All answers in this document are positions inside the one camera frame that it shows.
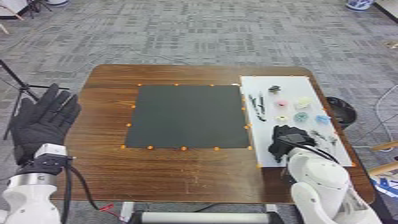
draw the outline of black cable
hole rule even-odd
[[[381,126],[381,124],[398,116],[398,114],[394,116],[390,116],[376,125],[376,127],[364,133],[364,135],[360,136],[360,138],[353,141],[351,144],[355,144],[365,137],[365,135],[376,130],[376,128]]]
[[[62,217],[60,223],[67,223],[67,215],[69,215],[69,208],[70,208],[70,188],[72,188],[72,180],[70,180],[70,164],[69,160],[65,162],[65,192],[63,192],[63,209],[62,209]]]
[[[206,209],[209,209],[214,205],[218,205],[220,203],[214,203],[214,204],[211,204],[211,205],[207,205],[204,208],[200,208],[198,210],[195,210],[193,212],[200,212],[200,211],[204,211]]]
[[[85,179],[83,179],[83,175],[81,175],[81,173],[78,172],[78,169],[72,166],[70,166],[70,172],[74,173],[74,175],[78,177],[78,180],[79,180],[79,183],[83,185],[85,197],[86,197],[90,206],[92,206],[92,208],[95,210],[99,210],[99,207],[97,207],[95,202],[94,202],[94,199],[92,199],[90,188],[88,188],[88,185],[86,185],[86,182],[85,182]]]
[[[314,149],[310,149],[305,145],[296,144],[296,143],[293,143],[293,142],[289,142],[289,141],[284,141],[280,138],[278,138],[278,141],[280,141],[284,144],[287,144],[287,145],[291,145],[291,146],[294,146],[294,147],[298,147],[298,148],[309,150],[317,156],[321,156],[325,159],[332,160],[332,161],[339,164],[337,159],[333,158],[333,156],[332,156],[321,149],[314,148],[314,149],[316,149],[316,150],[314,150]]]
[[[101,209],[99,209],[99,207],[97,207],[97,205],[95,205],[94,199],[92,199],[90,188],[88,188],[88,184],[86,184],[85,179],[83,179],[83,175],[81,175],[78,169],[76,169],[72,166],[70,166],[69,168],[70,168],[70,172],[72,172],[72,174],[74,174],[76,177],[78,177],[79,183],[81,183],[81,185],[83,185],[85,197],[86,197],[90,206],[92,206],[92,208],[94,208],[97,211],[101,211]],[[122,220],[120,220],[120,217],[118,217],[113,213],[110,213],[106,210],[101,211],[101,212],[106,212],[110,215],[113,215],[115,218],[117,218],[117,221],[118,221],[120,223],[124,223]]]

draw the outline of table leg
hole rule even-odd
[[[122,202],[120,206],[120,221],[127,222],[133,214],[133,202]]]

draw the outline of dark gray mat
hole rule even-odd
[[[237,86],[143,86],[126,147],[248,146]]]

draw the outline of blue object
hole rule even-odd
[[[346,1],[346,8],[355,11],[364,11],[371,4],[374,3],[374,0],[348,0]]]
[[[307,120],[307,113],[305,112],[298,112],[294,114],[294,121],[296,122],[305,122],[305,120]]]
[[[387,194],[389,197],[398,198],[398,180],[396,175],[381,174],[380,176],[371,176],[371,182],[376,190]]]
[[[326,115],[317,115],[314,120],[321,123],[321,124],[328,124],[330,123],[330,117]]]

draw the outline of white paper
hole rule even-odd
[[[280,91],[277,94],[268,92],[268,88],[277,85],[280,86]],[[266,122],[259,121],[255,110],[252,107],[252,102],[248,100],[248,94],[257,99],[259,93],[262,94],[264,101],[264,118]],[[351,166],[349,156],[344,150],[339,136],[335,134],[332,123],[321,124],[316,121],[316,115],[326,115],[323,111],[323,106],[309,83],[309,78],[300,76],[241,76],[241,94],[245,96],[245,107],[248,113],[248,122],[252,124],[252,146],[255,149],[257,164],[261,167],[284,167],[285,166],[285,156],[282,162],[277,163],[273,156],[268,152],[268,146],[271,145],[271,133],[275,125],[287,125],[307,131],[309,136],[317,142],[317,148],[330,153],[335,157],[339,164],[342,166]],[[300,97],[310,98],[310,105],[303,109],[294,108],[294,102]],[[277,100],[287,101],[287,106],[277,106]],[[305,112],[309,115],[305,122],[294,122],[294,114]],[[277,121],[277,116],[287,116],[287,121]],[[335,145],[330,143],[328,138],[337,139]]]

